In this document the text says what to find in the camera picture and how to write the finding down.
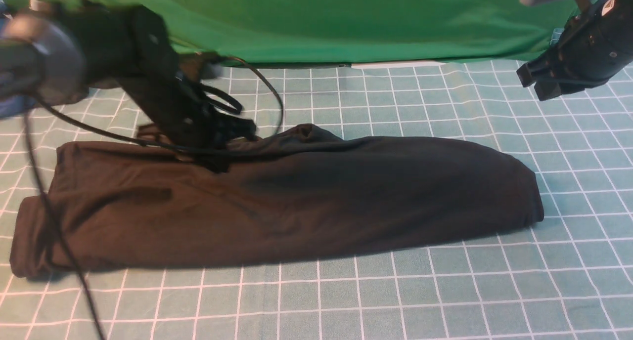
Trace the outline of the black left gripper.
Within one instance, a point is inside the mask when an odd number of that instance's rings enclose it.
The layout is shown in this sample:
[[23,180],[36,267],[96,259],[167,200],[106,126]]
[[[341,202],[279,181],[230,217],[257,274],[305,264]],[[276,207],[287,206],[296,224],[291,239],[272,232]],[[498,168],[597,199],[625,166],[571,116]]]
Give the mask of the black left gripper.
[[243,106],[228,93],[188,79],[176,63],[141,63],[118,79],[120,87],[149,117],[138,139],[170,144],[181,162],[225,172],[233,140],[256,141],[256,125],[242,119]]

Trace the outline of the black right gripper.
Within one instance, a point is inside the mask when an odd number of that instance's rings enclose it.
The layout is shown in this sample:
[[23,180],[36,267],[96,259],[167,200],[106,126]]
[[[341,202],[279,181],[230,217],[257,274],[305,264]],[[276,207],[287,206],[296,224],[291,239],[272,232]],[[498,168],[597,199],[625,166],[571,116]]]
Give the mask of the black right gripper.
[[547,101],[562,95],[576,94],[601,85],[588,57],[591,50],[570,41],[571,34],[562,32],[545,52],[522,64],[516,75],[523,87],[534,86],[537,97]]

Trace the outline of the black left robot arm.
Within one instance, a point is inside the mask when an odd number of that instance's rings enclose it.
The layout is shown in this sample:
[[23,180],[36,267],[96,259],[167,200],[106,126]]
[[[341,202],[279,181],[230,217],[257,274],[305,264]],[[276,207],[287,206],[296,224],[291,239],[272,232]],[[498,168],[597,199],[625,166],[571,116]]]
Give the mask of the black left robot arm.
[[179,55],[163,18],[145,6],[67,11],[54,3],[18,13],[1,32],[1,99],[68,104],[84,88],[115,83],[171,149],[219,167],[231,156],[229,142],[256,140],[256,125],[240,117],[236,99],[202,83],[215,59]]

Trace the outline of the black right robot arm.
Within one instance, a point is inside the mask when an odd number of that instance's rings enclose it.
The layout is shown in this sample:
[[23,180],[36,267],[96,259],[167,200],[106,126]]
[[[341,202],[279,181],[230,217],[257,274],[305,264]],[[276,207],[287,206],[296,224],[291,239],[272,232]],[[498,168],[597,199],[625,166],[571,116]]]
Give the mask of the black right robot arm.
[[[554,1],[520,0],[525,6]],[[541,101],[602,86],[633,60],[633,0],[574,2],[579,13],[556,43],[516,71]]]

